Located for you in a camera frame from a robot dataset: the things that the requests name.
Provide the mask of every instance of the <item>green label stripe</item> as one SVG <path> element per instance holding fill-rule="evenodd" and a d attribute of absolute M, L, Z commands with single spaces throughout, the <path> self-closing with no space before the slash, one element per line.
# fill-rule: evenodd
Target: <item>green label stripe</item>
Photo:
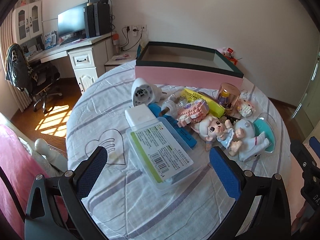
<path fill-rule="evenodd" d="M 146 163 L 146 165 L 148 166 L 151 174 L 153 175 L 153 177 L 155 178 L 155 180 L 158 182 L 158 183 L 161 183 L 163 182 L 161 177 L 159 176 L 158 172 L 156 171 L 156 169 L 153 167 L 151 161 L 149 160 L 147 154 L 145 153 L 145 151 L 143 150 L 140 142 L 138 141 L 138 138 L 137 136 L 135 135 L 134 132 L 131 132 L 131 136 L 132 136 L 132 139 L 134 141 L 134 143 L 136 144 L 136 147 L 138 148 L 139 152 L 140 152 L 140 155 L 142 156 L 144 162 Z"/>

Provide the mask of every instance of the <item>computer monitor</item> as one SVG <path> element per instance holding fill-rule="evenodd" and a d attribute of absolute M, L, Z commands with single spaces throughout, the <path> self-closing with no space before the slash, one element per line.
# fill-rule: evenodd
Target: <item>computer monitor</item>
<path fill-rule="evenodd" d="M 85 29 L 83 8 L 86 6 L 87 3 L 82 3 L 58 15 L 59 37 Z"/>

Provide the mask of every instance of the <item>beige curtain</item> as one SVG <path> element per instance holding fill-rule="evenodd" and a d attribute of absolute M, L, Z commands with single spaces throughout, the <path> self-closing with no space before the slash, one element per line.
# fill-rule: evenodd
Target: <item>beige curtain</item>
<path fill-rule="evenodd" d="M 6 73 L 5 69 L 5 56 L 7 53 L 7 49 L 13 43 L 12 40 L 12 11 L 8 14 L 4 22 L 0 27 L 0 53 L 1 53 L 1 61 L 2 66 L 4 68 L 4 72 Z M 32 100 L 28 97 L 25 92 L 19 91 L 16 87 L 12 86 L 10 82 L 8 82 L 11 93 L 20 109 L 23 112 L 26 109 Z"/>

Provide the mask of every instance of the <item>silver screw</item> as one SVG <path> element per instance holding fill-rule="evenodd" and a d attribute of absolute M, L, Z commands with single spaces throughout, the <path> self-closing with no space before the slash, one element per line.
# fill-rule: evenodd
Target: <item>silver screw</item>
<path fill-rule="evenodd" d="M 42 174 L 38 174 L 37 176 L 36 176 L 36 180 L 41 180 L 42 179 Z"/>
<path fill-rule="evenodd" d="M 251 177 L 252 176 L 252 172 L 251 171 L 244 171 L 245 176 L 247 177 Z"/>
<path fill-rule="evenodd" d="M 282 179 L 281 175 L 278 174 L 278 173 L 275 174 L 275 178 L 278 179 L 278 180 L 281 180 L 281 179 Z"/>
<path fill-rule="evenodd" d="M 66 177 L 71 177 L 72 174 L 73 174 L 73 171 L 66 171 L 66 172 L 64 173 L 64 176 L 66 176 Z"/>

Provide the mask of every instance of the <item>round table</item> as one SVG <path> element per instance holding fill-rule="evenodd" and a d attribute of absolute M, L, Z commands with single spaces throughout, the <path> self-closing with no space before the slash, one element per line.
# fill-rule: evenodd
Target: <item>round table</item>
<path fill-rule="evenodd" d="M 221 223 L 234 203 L 214 169 L 208 165 L 205 142 L 192 133 L 198 143 L 202 168 L 175 191 L 158 196 L 146 174 L 138 169 L 136 157 L 129 150 L 125 131 L 129 128 L 124 111 L 131 105 L 131 86 L 135 79 L 135 61 L 103 74 L 79 99 L 67 122 L 68 168 L 74 170 L 99 146 L 113 147 L 113 154 L 103 168 L 87 198 L 82 202 L 102 232 L 111 239 L 207 239 Z M 160 86 L 173 92 L 179 87 Z M 216 96 L 216 90 L 197 89 Z M 276 121 L 276 148 L 271 154 L 240 162 L 243 170 L 257 176 L 282 175 L 287 184 L 290 173 L 290 140 L 280 114 L 255 85 L 244 78 L 241 97 L 256 107 L 249 117 L 254 121 L 260 113 L 269 113 Z M 254 215 L 256 198 L 241 232 Z"/>

